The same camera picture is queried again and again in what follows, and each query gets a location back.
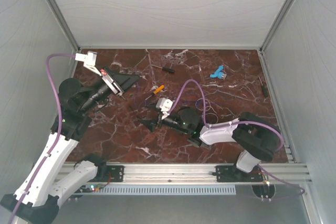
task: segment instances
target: red marble surface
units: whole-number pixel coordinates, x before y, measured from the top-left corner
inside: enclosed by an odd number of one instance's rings
[[[181,86],[188,79],[198,81],[210,101],[207,122],[225,122],[249,111],[272,123],[277,123],[270,98],[264,98],[258,76],[264,81],[257,51],[253,50],[116,50],[99,49],[96,66],[109,66],[123,73],[141,76],[124,97],[111,97],[108,105],[93,119],[85,136],[68,157],[78,161],[89,153],[96,153],[110,162],[129,163],[233,163],[243,150],[236,143],[218,143],[211,149],[191,145],[186,135],[162,127],[151,133],[137,122],[137,117],[153,119],[155,112],[144,108],[144,99],[150,90],[160,85],[165,89],[147,104],[158,98],[176,99]],[[167,73],[152,65],[175,69]],[[223,65],[225,80],[209,77]],[[78,63],[75,72],[84,85],[94,83],[98,76]],[[201,94],[196,85],[187,85],[178,107],[195,106]],[[278,152],[274,162],[287,162],[284,150]]]

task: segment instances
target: cable connector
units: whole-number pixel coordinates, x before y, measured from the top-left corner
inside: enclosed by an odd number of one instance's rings
[[[86,55],[77,53],[76,57],[75,57],[75,60],[84,62],[83,66],[85,68],[87,68],[90,71],[92,71],[92,72],[98,74],[99,76],[101,76],[101,73],[95,67],[96,58],[97,58],[97,53],[96,52],[88,51]]]

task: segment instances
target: black tool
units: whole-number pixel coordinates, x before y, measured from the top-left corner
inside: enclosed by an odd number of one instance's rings
[[[258,77],[259,77],[259,80],[260,80],[260,83],[261,83],[261,90],[262,90],[262,92],[263,92],[263,94],[264,94],[264,97],[268,97],[267,89],[266,89],[266,87],[263,85],[260,76],[258,76]]]
[[[175,70],[174,70],[174,69],[171,69],[171,68],[159,67],[159,66],[156,66],[156,65],[153,65],[153,64],[152,64],[152,66],[153,66],[153,67],[157,67],[157,68],[161,68],[162,70],[167,71],[167,72],[169,72],[169,73],[175,73]]]

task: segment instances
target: thin cable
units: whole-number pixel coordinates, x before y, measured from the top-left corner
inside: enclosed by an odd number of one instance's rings
[[[262,168],[262,166],[260,164],[258,164],[258,167],[262,170],[263,173],[267,174],[268,176],[272,177],[273,179],[275,179],[275,180],[277,180],[277,181],[279,181],[281,183],[284,183],[285,185],[288,185],[288,186],[291,186],[291,187],[294,187],[294,188],[297,188],[297,189],[301,190],[301,192],[299,192],[298,194],[293,194],[293,195],[288,195],[288,196],[283,196],[283,197],[275,198],[275,199],[272,199],[272,201],[273,200],[280,200],[280,199],[294,198],[294,197],[298,197],[298,196],[301,196],[304,193],[306,193],[306,190],[303,187],[295,185],[295,184],[292,184],[292,183],[289,183],[289,182],[287,182],[287,181],[285,181],[283,179],[280,179],[280,178],[274,176],[273,174],[269,173],[264,168]]]
[[[71,58],[74,58],[75,55],[70,55],[70,54],[52,54],[52,55],[49,55],[46,59],[46,71],[47,71],[47,76],[48,76],[48,79],[50,81],[50,85],[51,85],[51,88],[53,90],[53,93],[54,93],[54,96],[55,96],[55,100],[56,100],[56,106],[57,106],[57,111],[58,111],[58,130],[57,130],[57,135],[56,135],[56,138],[55,138],[55,141],[53,143],[53,145],[50,147],[50,149],[48,150],[47,154],[50,154],[53,149],[55,148],[56,144],[58,143],[58,140],[59,140],[59,137],[61,135],[61,130],[62,130],[62,109],[61,109],[61,104],[59,102],[59,98],[58,98],[58,93],[57,93],[57,90],[56,90],[56,87],[55,87],[55,83],[52,79],[52,76],[51,76],[51,72],[50,72],[50,67],[49,67],[49,60],[53,57],[56,57],[56,56],[61,56],[61,57],[71,57]],[[34,182],[34,179],[36,178],[38,172],[40,171],[42,165],[44,164],[44,162],[46,161],[47,157],[43,157],[41,162],[38,164],[37,168],[35,169],[32,177],[30,178],[26,188],[25,188],[25,193],[23,193],[19,199],[19,201],[16,203],[14,209],[13,209],[13,212],[12,214],[10,215],[10,218],[9,218],[9,221],[8,221],[8,224],[12,224],[13,220],[14,220],[14,217],[16,215],[16,212],[17,210],[19,209],[19,206],[20,204],[22,203],[22,201],[24,200],[24,198],[26,197],[26,194],[28,193],[30,187],[32,186],[32,183]]]
[[[182,93],[183,93],[183,91],[184,91],[186,85],[187,85],[189,82],[193,82],[193,83],[195,83],[195,84],[198,86],[198,88],[199,88],[199,90],[200,90],[200,92],[201,92],[201,94],[202,94],[202,99],[203,99],[203,114],[202,114],[202,119],[203,119],[203,123],[204,123],[204,125],[205,125],[207,128],[209,128],[209,129],[219,129],[219,128],[228,127],[228,126],[233,126],[233,125],[239,125],[239,124],[252,124],[252,125],[256,125],[256,126],[261,126],[261,127],[264,127],[264,128],[266,128],[266,129],[268,129],[268,130],[274,132],[274,133],[279,137],[279,139],[280,139],[280,145],[278,146],[278,148],[276,149],[276,151],[280,150],[280,149],[283,147],[283,145],[285,144],[285,140],[284,140],[284,138],[282,137],[282,135],[281,135],[277,130],[273,129],[272,127],[268,126],[267,124],[258,123],[258,122],[253,122],[253,121],[238,121],[238,122],[234,122],[234,123],[230,123],[230,122],[229,122],[229,123],[227,123],[227,124],[222,124],[222,125],[218,125],[218,126],[212,126],[211,124],[207,124],[207,123],[206,123],[206,120],[205,120],[206,105],[205,105],[204,92],[203,92],[202,87],[200,86],[200,84],[198,84],[198,82],[195,81],[195,80],[193,80],[193,79],[189,79],[189,80],[187,80],[187,81],[183,84],[183,86],[181,87],[181,90],[180,90],[180,92],[179,92],[179,95],[178,95],[178,97],[177,97],[177,99],[176,99],[174,105],[173,105],[172,108],[168,111],[168,113],[171,113],[171,112],[175,109],[175,107],[177,106],[177,103],[179,102],[179,100],[180,100],[180,98],[181,98],[181,95],[182,95]]]

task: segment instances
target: blue toy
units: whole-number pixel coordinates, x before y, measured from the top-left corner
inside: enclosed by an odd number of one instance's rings
[[[222,72],[224,70],[223,66],[219,66],[218,69],[214,74],[210,74],[210,78],[219,78],[219,79],[225,79],[226,73]]]

